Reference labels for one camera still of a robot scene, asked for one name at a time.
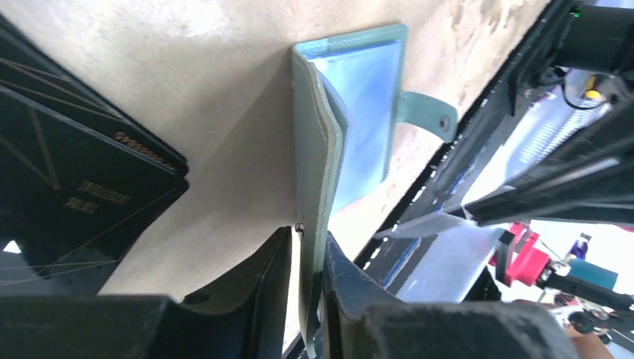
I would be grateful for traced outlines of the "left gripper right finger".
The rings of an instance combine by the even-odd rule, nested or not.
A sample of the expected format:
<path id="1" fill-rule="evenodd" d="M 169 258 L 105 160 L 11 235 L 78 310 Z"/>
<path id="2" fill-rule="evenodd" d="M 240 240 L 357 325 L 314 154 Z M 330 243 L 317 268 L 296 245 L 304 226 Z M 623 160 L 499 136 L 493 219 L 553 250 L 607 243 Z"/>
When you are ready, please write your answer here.
<path id="1" fill-rule="evenodd" d="M 321 326 L 324 358 L 385 358 L 385 333 L 375 325 L 378 312 L 400 307 L 388 293 L 326 235 L 322 272 Z"/>

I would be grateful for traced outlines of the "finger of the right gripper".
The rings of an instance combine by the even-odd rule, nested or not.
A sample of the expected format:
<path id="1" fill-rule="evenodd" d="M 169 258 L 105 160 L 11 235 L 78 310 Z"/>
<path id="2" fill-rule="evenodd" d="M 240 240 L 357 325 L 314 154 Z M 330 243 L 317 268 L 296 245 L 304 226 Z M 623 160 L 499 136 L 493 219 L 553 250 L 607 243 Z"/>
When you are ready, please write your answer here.
<path id="1" fill-rule="evenodd" d="M 507 188 L 465 205 L 480 225 L 526 219 L 633 225 L 633 117 L 583 127 Z"/>

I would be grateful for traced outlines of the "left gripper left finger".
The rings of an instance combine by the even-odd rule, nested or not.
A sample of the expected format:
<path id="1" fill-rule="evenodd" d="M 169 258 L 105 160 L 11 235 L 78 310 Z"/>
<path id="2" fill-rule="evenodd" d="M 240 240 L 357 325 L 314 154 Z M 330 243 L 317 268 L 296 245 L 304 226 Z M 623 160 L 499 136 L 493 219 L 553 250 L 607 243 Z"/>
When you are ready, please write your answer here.
<path id="1" fill-rule="evenodd" d="M 246 260 L 176 303 L 100 296 L 97 325 L 118 358 L 281 358 L 292 229 L 280 227 Z"/>

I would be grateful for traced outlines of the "teal card holder wallet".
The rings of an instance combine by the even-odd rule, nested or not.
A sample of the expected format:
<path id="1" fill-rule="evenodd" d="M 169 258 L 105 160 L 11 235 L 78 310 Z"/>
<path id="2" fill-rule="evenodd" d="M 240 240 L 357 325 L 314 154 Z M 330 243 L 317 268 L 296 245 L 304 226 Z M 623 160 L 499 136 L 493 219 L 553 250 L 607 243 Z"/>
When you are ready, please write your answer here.
<path id="1" fill-rule="evenodd" d="M 317 309 L 330 216 L 376 189 L 390 170 L 394 130 L 408 123 L 451 142 L 450 104 L 403 91 L 405 24 L 385 25 L 292 47 L 301 336 L 316 356 Z"/>

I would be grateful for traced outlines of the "black credit card stack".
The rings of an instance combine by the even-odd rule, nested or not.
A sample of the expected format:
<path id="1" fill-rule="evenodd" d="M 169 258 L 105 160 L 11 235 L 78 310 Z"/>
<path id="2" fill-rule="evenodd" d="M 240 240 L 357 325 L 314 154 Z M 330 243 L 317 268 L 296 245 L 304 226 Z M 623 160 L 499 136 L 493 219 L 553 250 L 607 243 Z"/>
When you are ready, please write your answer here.
<path id="1" fill-rule="evenodd" d="M 95 295 L 188 164 L 1 20 L 1 294 Z"/>

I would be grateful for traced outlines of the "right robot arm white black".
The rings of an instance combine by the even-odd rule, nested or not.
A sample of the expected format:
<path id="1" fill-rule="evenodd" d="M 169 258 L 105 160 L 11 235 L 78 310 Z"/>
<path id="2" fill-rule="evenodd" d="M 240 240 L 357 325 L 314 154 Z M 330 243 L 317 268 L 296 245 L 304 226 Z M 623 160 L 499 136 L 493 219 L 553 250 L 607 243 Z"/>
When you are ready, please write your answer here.
<path id="1" fill-rule="evenodd" d="M 633 10 L 587 6 L 556 64 L 624 77 L 633 71 Z M 633 224 L 633 99 L 574 132 L 540 162 L 465 210 L 480 225 L 527 219 Z"/>

